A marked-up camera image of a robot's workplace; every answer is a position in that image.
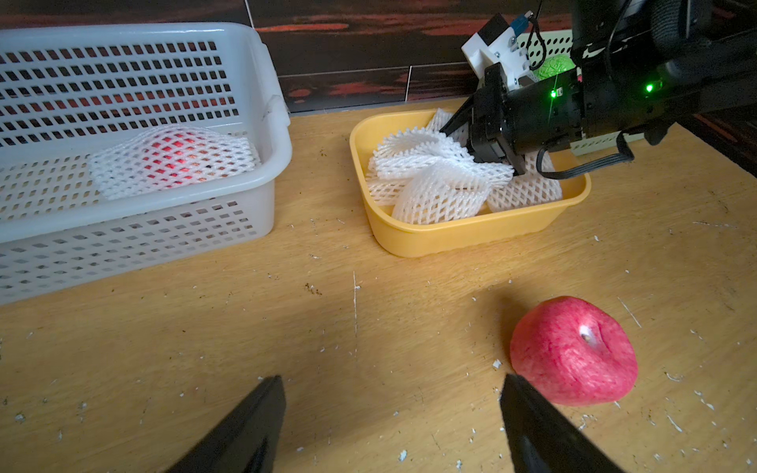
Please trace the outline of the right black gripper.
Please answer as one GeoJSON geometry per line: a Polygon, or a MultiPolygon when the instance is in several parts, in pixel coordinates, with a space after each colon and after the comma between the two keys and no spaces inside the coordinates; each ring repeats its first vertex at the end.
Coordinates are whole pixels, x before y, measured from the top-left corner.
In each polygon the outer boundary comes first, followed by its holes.
{"type": "Polygon", "coordinates": [[[582,138],[582,83],[576,69],[518,90],[506,88],[499,64],[485,70],[484,85],[440,129],[467,133],[476,163],[508,164],[526,172],[526,155],[563,150],[582,138]]]}

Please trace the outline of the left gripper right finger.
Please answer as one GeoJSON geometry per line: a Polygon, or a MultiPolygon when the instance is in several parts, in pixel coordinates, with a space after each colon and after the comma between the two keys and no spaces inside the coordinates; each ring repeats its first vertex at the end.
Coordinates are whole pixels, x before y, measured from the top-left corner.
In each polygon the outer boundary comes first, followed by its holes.
{"type": "Polygon", "coordinates": [[[506,375],[500,407],[514,471],[622,472],[522,376],[506,375]]]}

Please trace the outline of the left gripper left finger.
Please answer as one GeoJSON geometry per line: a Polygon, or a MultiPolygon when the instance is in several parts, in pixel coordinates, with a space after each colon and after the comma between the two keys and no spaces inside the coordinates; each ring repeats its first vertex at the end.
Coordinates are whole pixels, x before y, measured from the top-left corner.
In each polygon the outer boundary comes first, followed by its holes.
{"type": "Polygon", "coordinates": [[[264,378],[171,472],[271,472],[284,422],[281,376],[264,378]]]}

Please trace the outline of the white foam net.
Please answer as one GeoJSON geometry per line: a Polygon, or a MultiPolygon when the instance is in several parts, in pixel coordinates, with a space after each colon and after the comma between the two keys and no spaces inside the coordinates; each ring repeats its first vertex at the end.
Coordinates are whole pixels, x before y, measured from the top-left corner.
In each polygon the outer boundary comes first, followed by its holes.
{"type": "Polygon", "coordinates": [[[514,175],[506,164],[437,162],[412,177],[397,197],[392,217],[411,225],[475,217],[493,188],[509,184],[514,175]]]}
{"type": "Polygon", "coordinates": [[[410,179],[439,162],[472,163],[473,157],[455,139],[426,128],[392,134],[378,145],[368,164],[368,176],[389,181],[410,179]]]}
{"type": "Polygon", "coordinates": [[[408,179],[367,179],[370,197],[378,206],[394,206],[406,187],[408,179]]]}
{"type": "Polygon", "coordinates": [[[522,209],[560,201],[563,192],[559,181],[546,179],[536,171],[536,153],[526,155],[526,172],[513,177],[504,186],[492,188],[487,206],[492,212],[522,209]]]}

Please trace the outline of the green apple netted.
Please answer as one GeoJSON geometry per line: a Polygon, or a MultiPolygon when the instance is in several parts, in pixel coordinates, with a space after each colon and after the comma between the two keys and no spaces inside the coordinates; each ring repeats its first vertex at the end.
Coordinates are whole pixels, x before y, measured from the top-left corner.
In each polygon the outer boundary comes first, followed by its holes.
{"type": "Polygon", "coordinates": [[[539,81],[542,81],[575,68],[576,65],[569,55],[558,54],[544,59],[542,65],[534,72],[534,75],[539,81]]]}

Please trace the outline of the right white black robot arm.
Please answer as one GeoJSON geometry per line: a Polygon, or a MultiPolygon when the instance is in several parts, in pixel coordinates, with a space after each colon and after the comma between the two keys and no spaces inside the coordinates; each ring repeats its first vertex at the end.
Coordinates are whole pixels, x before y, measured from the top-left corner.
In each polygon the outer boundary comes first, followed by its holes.
{"type": "Polygon", "coordinates": [[[656,145],[684,116],[756,102],[756,9],[743,1],[577,1],[571,9],[572,67],[538,79],[525,35],[542,42],[537,12],[494,16],[463,46],[479,79],[442,127],[467,130],[478,163],[526,155],[543,160],[584,138],[614,133],[615,154],[567,171],[563,181],[634,158],[627,137],[656,145]]]}

